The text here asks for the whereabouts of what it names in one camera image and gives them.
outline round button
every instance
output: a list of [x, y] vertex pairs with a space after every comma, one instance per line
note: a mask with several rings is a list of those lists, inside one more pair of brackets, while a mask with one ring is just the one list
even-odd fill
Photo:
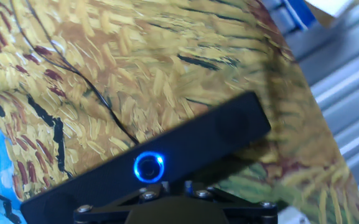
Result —
[[145, 183], [159, 181], [164, 173], [163, 157], [156, 152], [143, 152], [135, 159], [134, 173]]

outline metal screw head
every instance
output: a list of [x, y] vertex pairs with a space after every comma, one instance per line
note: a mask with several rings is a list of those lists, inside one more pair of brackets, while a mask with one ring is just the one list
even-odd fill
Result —
[[143, 197], [145, 198], [145, 199], [152, 199], [152, 198], [154, 198], [156, 196], [156, 193], [154, 193], [154, 192], [144, 192], [143, 193]]
[[210, 196], [210, 193], [207, 190], [198, 190], [196, 191], [196, 196], [204, 198]]
[[264, 208], [272, 207], [274, 203], [272, 202], [261, 202], [260, 203]]
[[92, 206], [91, 205], [82, 205], [80, 206], [77, 211], [78, 212], [89, 212], [90, 210], [92, 210]]

